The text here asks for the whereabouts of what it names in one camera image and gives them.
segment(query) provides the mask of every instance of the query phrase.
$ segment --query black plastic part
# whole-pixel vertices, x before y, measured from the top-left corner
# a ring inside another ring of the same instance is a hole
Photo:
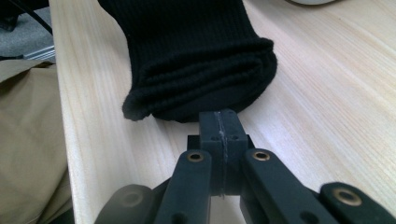
[[[361,190],[344,183],[323,185],[319,199],[340,223],[396,223],[396,219],[380,204]]]
[[[387,223],[396,219],[359,189],[306,188],[271,151],[254,148],[232,110],[200,114],[200,135],[188,137],[172,177],[151,190],[117,191],[96,223],[205,224],[211,195],[240,195],[247,224]]]
[[[117,190],[96,219],[96,224],[149,224],[154,213],[151,189],[129,185]]]
[[[337,223],[271,151],[251,149],[242,164],[247,182],[271,223]]]
[[[215,161],[212,195],[240,194],[243,182],[240,158],[252,145],[236,113],[230,109],[200,113],[200,135],[189,136],[188,141],[188,149],[207,151]]]
[[[209,153],[202,150],[182,153],[154,223],[208,223],[211,168]]]
[[[247,224],[267,224],[270,223],[265,211],[262,210],[259,200],[248,183],[242,187],[239,207]]]

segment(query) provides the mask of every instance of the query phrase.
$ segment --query black sock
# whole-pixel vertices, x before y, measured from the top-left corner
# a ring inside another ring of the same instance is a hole
[[[276,73],[274,43],[241,0],[99,0],[128,41],[133,85],[125,118],[197,120],[252,104]]]

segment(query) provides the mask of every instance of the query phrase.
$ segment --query floor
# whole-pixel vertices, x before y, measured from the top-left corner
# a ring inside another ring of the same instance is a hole
[[[36,10],[35,13],[50,25],[49,7]],[[0,56],[24,55],[26,59],[55,63],[54,53],[52,35],[27,14],[19,16],[14,31],[0,29]]]

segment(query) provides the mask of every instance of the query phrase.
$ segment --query khaki pants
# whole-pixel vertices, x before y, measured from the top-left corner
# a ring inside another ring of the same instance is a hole
[[[49,223],[72,206],[51,63],[0,62],[0,223]]]

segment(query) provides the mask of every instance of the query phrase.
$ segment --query wooden table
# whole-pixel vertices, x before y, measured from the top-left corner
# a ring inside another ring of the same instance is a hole
[[[279,62],[239,116],[255,145],[309,188],[343,181],[396,216],[396,1],[245,5]],[[76,221],[93,223],[118,188],[168,178],[198,125],[124,119],[131,70],[120,27],[95,0],[51,0],[50,10]],[[244,223],[238,198],[213,198],[211,223]]]

